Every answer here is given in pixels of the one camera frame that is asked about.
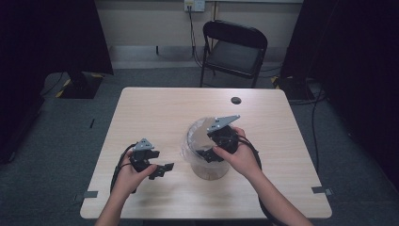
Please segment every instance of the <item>gray carpet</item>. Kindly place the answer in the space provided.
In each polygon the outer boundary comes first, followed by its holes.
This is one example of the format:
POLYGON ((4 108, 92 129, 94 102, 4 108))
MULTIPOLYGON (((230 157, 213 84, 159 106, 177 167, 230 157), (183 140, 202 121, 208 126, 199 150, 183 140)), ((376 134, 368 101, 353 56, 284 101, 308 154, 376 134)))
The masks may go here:
MULTIPOLYGON (((271 89, 262 73, 257 88, 271 89)), ((87 190, 91 174, 112 120, 120 92, 125 87, 197 87, 199 68, 115 70, 107 76, 93 100, 57 99, 67 79, 45 95, 40 115, 21 143, 15 160, 0 166, 0 225, 92 225, 80 217, 75 197, 87 190)), ((208 72, 205 82, 216 87, 249 88, 250 80, 208 72)), ((60 73, 48 76, 44 91, 60 73)), ((317 84, 312 84, 317 92, 317 84)), ((315 163, 311 132, 313 105, 292 105, 296 121, 315 163)), ((314 219, 315 225, 395 225, 399 222, 399 195, 373 158, 348 135, 343 120, 323 101, 315 111, 322 185, 332 217, 314 219)), ((142 225, 123 220, 120 225, 142 225)), ((158 221, 158 225, 184 222, 158 221)), ((225 225, 261 225, 263 221, 227 221, 225 225)))

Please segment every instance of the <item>hand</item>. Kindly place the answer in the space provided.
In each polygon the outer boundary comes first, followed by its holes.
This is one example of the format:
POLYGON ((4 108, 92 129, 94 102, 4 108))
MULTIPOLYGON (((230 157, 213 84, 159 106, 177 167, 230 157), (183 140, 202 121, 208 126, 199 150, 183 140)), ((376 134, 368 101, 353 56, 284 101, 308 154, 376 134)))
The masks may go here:
POLYGON ((121 162, 121 166, 125 164, 129 164, 120 169, 120 173, 118 174, 117 182, 112 189, 112 193, 118 192, 123 195, 126 199, 129 197, 130 193, 132 193, 136 188, 140 185, 140 183, 152 174, 156 170, 156 165, 150 165, 146 169, 141 172, 137 172, 132 165, 130 165, 130 156, 132 156, 133 151, 129 150, 126 155, 123 157, 123 161, 121 162))
MULTIPOLYGON (((232 129, 237 132, 239 136, 246 137, 246 133, 243 129, 238 127, 233 127, 232 129)), ((258 167, 258 163, 256 162, 252 150, 242 142, 238 142, 238 149, 233 154, 228 153, 226 150, 217 146, 214 147, 214 152, 224 160, 228 161, 235 170, 243 174, 245 177, 257 172, 262 172, 258 167)))

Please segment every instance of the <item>black folding chair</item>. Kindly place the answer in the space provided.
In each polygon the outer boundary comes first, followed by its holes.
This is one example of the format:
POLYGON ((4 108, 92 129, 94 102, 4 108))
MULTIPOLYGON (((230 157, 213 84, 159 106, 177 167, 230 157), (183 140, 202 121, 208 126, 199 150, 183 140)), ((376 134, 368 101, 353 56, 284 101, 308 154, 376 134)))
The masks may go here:
POLYGON ((205 47, 199 86, 205 68, 252 79, 255 88, 267 48, 266 36, 256 28, 225 21, 210 21, 203 26, 205 47), (210 39, 217 41, 210 47, 210 39))

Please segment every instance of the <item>finger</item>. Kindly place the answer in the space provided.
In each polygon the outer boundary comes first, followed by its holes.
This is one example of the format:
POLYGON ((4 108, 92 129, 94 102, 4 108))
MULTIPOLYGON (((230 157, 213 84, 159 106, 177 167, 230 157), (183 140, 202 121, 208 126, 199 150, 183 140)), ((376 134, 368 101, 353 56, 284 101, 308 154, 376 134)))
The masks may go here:
POLYGON ((238 134, 239 136, 246 137, 246 132, 244 132, 243 129, 241 129, 241 128, 239 128, 239 127, 233 127, 232 129, 233 129, 235 132, 237 132, 237 134, 238 134))
POLYGON ((155 164, 149 165, 146 169, 142 170, 139 174, 143 175, 143 178, 150 176, 155 170, 157 166, 155 164))
POLYGON ((219 155, 219 157, 223 158, 224 160, 228 161, 229 163, 231 162, 231 154, 228 153, 226 150, 219 148, 215 146, 213 148, 214 152, 219 155))
POLYGON ((132 156, 132 154, 133 154, 133 150, 129 150, 129 151, 126 152, 125 157, 129 158, 130 156, 132 156))

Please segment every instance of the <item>power cord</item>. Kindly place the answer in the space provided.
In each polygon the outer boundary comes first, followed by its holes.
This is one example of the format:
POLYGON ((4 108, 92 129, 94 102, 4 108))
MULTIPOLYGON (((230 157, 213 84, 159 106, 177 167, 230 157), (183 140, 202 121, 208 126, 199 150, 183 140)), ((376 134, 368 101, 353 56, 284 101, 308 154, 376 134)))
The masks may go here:
MULTIPOLYGON (((262 162, 261 162, 261 158, 259 157, 259 152, 255 149, 255 147, 252 145, 252 143, 243 136, 238 135, 238 139, 231 139, 231 137, 220 137, 220 138, 225 138, 226 142, 233 142, 233 141, 238 141, 241 142, 245 145, 247 145, 251 150, 252 153, 255 157, 255 160, 258 164, 259 169, 262 169, 262 162)), ((276 217, 274 217, 264 206, 261 198, 258 197, 259 200, 259 205, 261 206, 262 212, 267 216, 267 218, 275 225, 279 225, 279 226, 285 226, 286 224, 284 224, 283 222, 279 221, 276 217)))
POLYGON ((216 86, 213 86, 213 85, 211 85, 211 84, 208 84, 208 83, 202 83, 202 85, 205 85, 205 86, 208 86, 208 87, 212 87, 212 88, 218 88, 218 87, 216 87, 216 86))
POLYGON ((122 166, 121 166, 120 164, 123 162, 123 158, 124 158, 124 156, 126 155, 126 153, 127 153, 130 149, 134 148, 136 144, 137 144, 137 143, 129 145, 129 147, 127 147, 126 150, 120 155, 120 161, 118 162, 117 166, 115 167, 114 175, 112 176, 110 191, 112 191, 112 188, 114 188, 115 182, 116 182, 117 179, 118 179, 118 174, 120 173, 120 169, 121 169, 122 167, 124 167, 124 166, 131 165, 130 163, 124 164, 124 165, 122 165, 122 166))
POLYGON ((316 92, 313 94, 313 96, 318 96, 319 99, 307 100, 307 101, 289 101, 289 103, 290 103, 290 105, 311 105, 311 104, 314 104, 315 102, 322 102, 327 98, 327 96, 324 92, 321 92, 321 93, 316 92))
POLYGON ((193 27, 193 19, 191 17, 191 6, 187 7, 188 10, 188 16, 190 17, 190 25, 191 25, 191 47, 193 48, 193 54, 194 54, 194 60, 196 61, 196 64, 202 68, 202 64, 200 63, 200 58, 197 54, 197 44, 196 44, 196 36, 194 33, 194 27, 193 27))
POLYGON ((268 75, 268 76, 258 76, 260 78, 272 78, 272 77, 278 77, 279 73, 275 73, 273 75, 268 75))
POLYGON ((272 68, 272 69, 267 69, 267 70, 261 70, 261 73, 266 73, 266 72, 274 71, 274 70, 277 70, 277 69, 280 69, 280 68, 281 68, 281 66, 279 66, 279 67, 277 67, 277 68, 272 68))
POLYGON ((323 86, 320 86, 319 95, 317 96, 316 101, 314 102, 313 110, 311 112, 311 131, 313 133, 314 148, 315 148, 315 152, 316 152, 316 173, 317 174, 319 174, 319 149, 318 149, 318 145, 317 145, 316 132, 314 130, 314 112, 316 110, 317 103, 322 94, 322 90, 323 90, 323 86))

